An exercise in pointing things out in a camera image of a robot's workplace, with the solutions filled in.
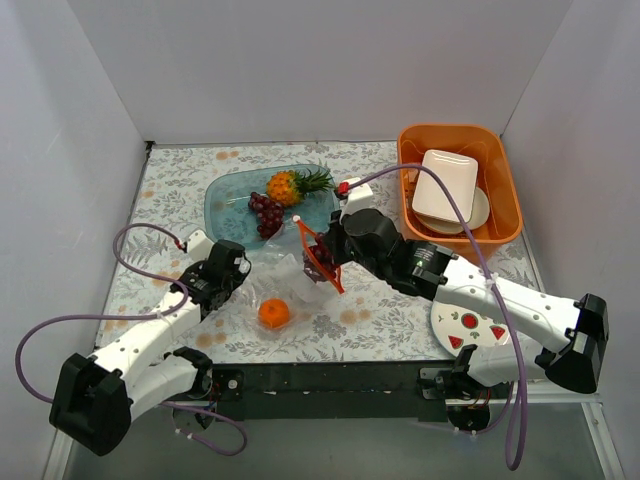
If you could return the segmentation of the fake orange fruit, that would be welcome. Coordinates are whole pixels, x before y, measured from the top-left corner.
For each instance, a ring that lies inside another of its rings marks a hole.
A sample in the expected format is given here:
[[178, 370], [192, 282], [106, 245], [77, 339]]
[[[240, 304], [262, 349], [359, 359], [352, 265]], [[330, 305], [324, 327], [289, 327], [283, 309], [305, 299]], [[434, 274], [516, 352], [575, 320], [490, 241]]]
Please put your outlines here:
[[291, 320], [288, 304], [279, 298], [265, 300], [258, 309], [258, 321], [269, 329], [279, 329]]

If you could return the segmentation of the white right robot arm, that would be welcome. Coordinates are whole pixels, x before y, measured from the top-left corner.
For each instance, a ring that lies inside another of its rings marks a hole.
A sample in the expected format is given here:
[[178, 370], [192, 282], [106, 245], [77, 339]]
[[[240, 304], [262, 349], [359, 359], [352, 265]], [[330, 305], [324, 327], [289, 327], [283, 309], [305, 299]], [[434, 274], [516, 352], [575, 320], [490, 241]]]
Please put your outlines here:
[[537, 377], [576, 393], [597, 390], [609, 339], [601, 297], [555, 297], [494, 277], [445, 247], [404, 239], [372, 208], [333, 212], [322, 241], [337, 265], [355, 262], [399, 293], [504, 323], [510, 344], [461, 348], [451, 372], [460, 395]]

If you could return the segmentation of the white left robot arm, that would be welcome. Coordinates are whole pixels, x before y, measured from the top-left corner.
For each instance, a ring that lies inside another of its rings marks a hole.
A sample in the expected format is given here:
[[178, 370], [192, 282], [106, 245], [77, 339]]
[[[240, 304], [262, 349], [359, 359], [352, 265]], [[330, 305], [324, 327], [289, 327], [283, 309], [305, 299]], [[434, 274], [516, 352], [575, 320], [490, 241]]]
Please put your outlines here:
[[227, 386], [214, 363], [178, 337], [219, 309], [251, 270], [242, 245], [193, 241], [193, 264], [150, 319], [107, 346], [62, 365], [49, 422], [98, 456], [115, 449], [134, 420], [172, 398], [217, 401]]

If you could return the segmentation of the white rectangular plate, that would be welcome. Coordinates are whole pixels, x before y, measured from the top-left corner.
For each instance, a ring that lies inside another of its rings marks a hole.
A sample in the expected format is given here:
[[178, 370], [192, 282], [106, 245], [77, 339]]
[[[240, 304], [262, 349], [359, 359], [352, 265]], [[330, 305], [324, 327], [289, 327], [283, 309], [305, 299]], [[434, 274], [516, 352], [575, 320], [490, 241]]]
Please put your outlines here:
[[[478, 162], [469, 156], [443, 150], [428, 150], [422, 166], [432, 171], [444, 184], [462, 218], [471, 217]], [[411, 208], [414, 213], [436, 219], [458, 222], [458, 216], [440, 184], [429, 174], [419, 173]]]

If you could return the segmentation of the aluminium frame rail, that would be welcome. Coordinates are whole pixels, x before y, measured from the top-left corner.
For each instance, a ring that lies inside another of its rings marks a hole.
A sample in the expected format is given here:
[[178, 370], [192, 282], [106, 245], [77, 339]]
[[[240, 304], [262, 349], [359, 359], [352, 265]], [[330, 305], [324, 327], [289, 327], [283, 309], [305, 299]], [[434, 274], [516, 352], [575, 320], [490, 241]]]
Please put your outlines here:
[[594, 395], [562, 392], [548, 382], [530, 385], [527, 446], [520, 467], [509, 479], [633, 479], [638, 462], [637, 406], [633, 393], [607, 380]]

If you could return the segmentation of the watermelon pattern round plate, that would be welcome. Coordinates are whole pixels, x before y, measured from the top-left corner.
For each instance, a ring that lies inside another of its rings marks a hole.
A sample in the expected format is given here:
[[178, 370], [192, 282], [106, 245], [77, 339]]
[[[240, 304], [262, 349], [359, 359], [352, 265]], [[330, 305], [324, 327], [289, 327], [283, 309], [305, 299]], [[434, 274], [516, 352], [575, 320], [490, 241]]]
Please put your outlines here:
[[503, 323], [462, 307], [433, 302], [429, 318], [437, 341], [453, 356], [468, 345], [494, 347], [511, 343]]

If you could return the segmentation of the purple fake grape bunch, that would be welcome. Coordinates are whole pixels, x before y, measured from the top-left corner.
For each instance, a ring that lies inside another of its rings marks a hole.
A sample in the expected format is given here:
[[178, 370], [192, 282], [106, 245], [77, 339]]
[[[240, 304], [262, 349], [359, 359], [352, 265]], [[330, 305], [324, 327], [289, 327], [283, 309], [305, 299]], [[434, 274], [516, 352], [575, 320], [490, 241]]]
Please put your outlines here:
[[274, 236], [283, 226], [284, 207], [269, 197], [252, 192], [248, 207], [256, 215], [256, 230], [263, 240]]
[[324, 233], [311, 236], [303, 235], [306, 247], [303, 249], [303, 271], [314, 282], [327, 282], [328, 278], [321, 272], [321, 266], [330, 278], [337, 280], [340, 275], [340, 267], [334, 263], [334, 258], [324, 242]]

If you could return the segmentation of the teal transparent plastic tray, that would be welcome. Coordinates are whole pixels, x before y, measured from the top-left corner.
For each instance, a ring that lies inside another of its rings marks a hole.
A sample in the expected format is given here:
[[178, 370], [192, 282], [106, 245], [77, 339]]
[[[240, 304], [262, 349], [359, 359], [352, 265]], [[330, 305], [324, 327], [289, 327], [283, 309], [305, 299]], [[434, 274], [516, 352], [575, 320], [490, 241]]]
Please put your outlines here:
[[[314, 164], [268, 167], [223, 175], [206, 190], [204, 219], [208, 237], [233, 241], [247, 250], [261, 248], [266, 241], [258, 233], [257, 214], [249, 209], [250, 195], [252, 192], [265, 195], [267, 182], [280, 171], [327, 173], [332, 180], [326, 167]], [[331, 191], [311, 193], [300, 204], [284, 209], [284, 229], [295, 228], [291, 217], [299, 215], [312, 230], [325, 230], [331, 213], [338, 208], [339, 202]]]

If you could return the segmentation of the fake pineapple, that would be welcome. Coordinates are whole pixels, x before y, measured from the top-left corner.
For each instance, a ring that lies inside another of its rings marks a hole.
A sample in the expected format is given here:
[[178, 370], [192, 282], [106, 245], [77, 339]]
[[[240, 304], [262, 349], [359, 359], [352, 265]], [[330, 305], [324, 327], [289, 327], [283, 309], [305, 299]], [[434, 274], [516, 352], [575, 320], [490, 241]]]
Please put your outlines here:
[[328, 171], [287, 170], [278, 171], [266, 184], [266, 194], [283, 207], [300, 204], [308, 195], [326, 192], [334, 186]]

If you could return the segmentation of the cream round plate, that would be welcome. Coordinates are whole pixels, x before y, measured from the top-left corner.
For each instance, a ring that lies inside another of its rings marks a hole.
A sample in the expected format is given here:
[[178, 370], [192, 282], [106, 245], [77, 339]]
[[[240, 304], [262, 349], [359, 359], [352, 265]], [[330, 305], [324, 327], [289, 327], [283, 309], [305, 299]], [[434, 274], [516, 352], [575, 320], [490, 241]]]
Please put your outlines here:
[[[490, 203], [484, 191], [476, 187], [472, 205], [471, 217], [467, 221], [470, 230], [475, 230], [484, 225], [490, 216]], [[416, 213], [417, 219], [428, 229], [443, 235], [457, 235], [464, 231], [456, 222], [436, 219]]]

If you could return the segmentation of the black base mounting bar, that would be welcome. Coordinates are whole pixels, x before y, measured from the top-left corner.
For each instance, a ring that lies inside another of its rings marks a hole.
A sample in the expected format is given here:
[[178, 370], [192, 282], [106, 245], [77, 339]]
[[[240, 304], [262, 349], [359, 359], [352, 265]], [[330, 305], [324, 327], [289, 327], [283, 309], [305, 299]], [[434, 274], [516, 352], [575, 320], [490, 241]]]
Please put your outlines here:
[[312, 362], [218, 364], [204, 399], [236, 421], [413, 418], [479, 432], [505, 386], [462, 386], [453, 362]]

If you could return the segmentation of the orange plastic basket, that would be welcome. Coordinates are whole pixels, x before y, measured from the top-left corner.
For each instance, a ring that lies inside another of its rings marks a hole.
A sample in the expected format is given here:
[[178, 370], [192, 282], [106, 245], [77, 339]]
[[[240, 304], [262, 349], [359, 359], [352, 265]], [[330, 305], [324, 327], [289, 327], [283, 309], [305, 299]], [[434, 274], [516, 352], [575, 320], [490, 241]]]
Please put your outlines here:
[[503, 144], [469, 124], [416, 124], [397, 139], [400, 227], [478, 264], [519, 236], [519, 200]]

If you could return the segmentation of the clear zip top bag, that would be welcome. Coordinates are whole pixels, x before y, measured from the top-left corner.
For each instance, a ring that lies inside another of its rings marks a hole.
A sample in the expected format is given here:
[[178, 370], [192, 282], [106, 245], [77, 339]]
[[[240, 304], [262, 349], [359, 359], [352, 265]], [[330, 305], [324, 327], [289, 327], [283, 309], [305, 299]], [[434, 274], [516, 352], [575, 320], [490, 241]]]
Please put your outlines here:
[[[338, 279], [334, 280], [318, 266], [328, 278], [323, 283], [314, 283], [304, 273], [302, 252], [306, 242], [303, 235], [314, 236], [317, 232], [299, 215], [293, 215], [291, 221], [295, 228], [285, 231], [283, 225], [261, 248], [248, 254], [252, 269], [239, 294], [243, 316], [258, 337], [265, 340], [276, 339], [345, 293], [341, 269]], [[265, 328], [258, 321], [260, 305], [271, 298], [284, 300], [291, 312], [290, 322], [279, 329]]]

